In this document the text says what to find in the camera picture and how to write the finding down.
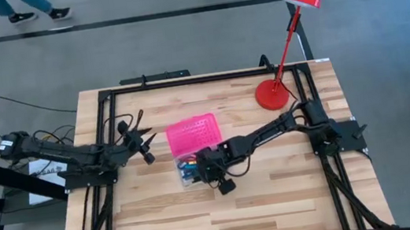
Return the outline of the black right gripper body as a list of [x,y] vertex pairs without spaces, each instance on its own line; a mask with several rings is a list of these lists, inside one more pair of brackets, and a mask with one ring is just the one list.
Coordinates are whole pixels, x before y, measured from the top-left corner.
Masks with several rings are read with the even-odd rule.
[[222,143],[215,149],[206,147],[198,151],[195,156],[198,175],[202,182],[208,185],[217,182],[216,188],[222,195],[229,194],[236,188],[232,179],[225,178],[228,169],[235,163],[228,143]]

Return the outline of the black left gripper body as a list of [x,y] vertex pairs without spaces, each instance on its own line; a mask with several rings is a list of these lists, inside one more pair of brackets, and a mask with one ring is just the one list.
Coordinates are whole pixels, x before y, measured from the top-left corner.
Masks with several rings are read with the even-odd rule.
[[137,133],[138,127],[129,129],[129,126],[126,122],[121,121],[118,125],[118,132],[121,134],[123,139],[122,146],[125,148],[126,160],[128,161],[135,154],[140,153],[143,156],[143,160],[151,165],[154,163],[154,155],[150,153],[150,149],[144,147],[144,140]]

